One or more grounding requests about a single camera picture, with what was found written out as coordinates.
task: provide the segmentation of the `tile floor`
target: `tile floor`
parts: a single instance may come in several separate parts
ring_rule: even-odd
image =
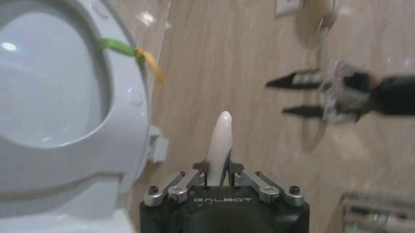
[[[273,17],[275,0],[114,0],[138,44],[160,53],[166,83],[153,89],[153,123],[169,138],[166,161],[137,181],[132,218],[145,188],[190,168],[208,150],[223,110],[233,116],[233,160],[297,184],[311,205],[311,233],[340,232],[339,198],[349,190],[415,194],[415,121],[365,116],[324,126],[280,114],[312,93],[265,90],[293,69],[317,66],[320,0]],[[145,26],[148,12],[156,22]],[[341,0],[327,56],[376,75],[415,72],[415,1]]]

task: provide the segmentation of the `screw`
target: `screw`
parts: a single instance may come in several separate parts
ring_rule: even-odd
[[[268,192],[272,192],[272,191],[273,191],[273,188],[272,188],[272,187],[265,187],[264,189],[265,189],[265,191],[268,191]]]
[[[292,194],[292,195],[297,195],[297,194],[300,194],[300,187],[297,187],[297,186],[289,186],[289,194]]]
[[[157,186],[150,186],[149,189],[148,189],[148,194],[152,195],[152,194],[156,194],[158,192],[158,187]]]
[[[181,189],[181,187],[173,187],[172,190],[173,191],[181,191],[182,189]]]

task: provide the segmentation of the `black robot claw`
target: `black robot claw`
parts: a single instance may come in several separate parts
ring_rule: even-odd
[[[284,108],[283,113],[296,115],[301,118],[323,119],[324,109],[320,106],[299,106],[293,108]]]
[[[284,88],[293,90],[309,90],[317,89],[321,82],[297,82],[295,83],[295,77],[301,75],[315,75],[319,72],[317,69],[307,69],[293,71],[291,74],[276,78],[275,80],[267,82],[265,87]]]

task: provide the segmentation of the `white toilet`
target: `white toilet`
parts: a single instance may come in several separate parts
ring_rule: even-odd
[[[0,1],[0,232],[133,232],[148,91],[102,0]]]

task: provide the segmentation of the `toilet lid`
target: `toilet lid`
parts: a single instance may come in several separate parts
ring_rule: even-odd
[[[0,136],[32,147],[89,134],[110,107],[96,39],[62,1],[1,0]]]

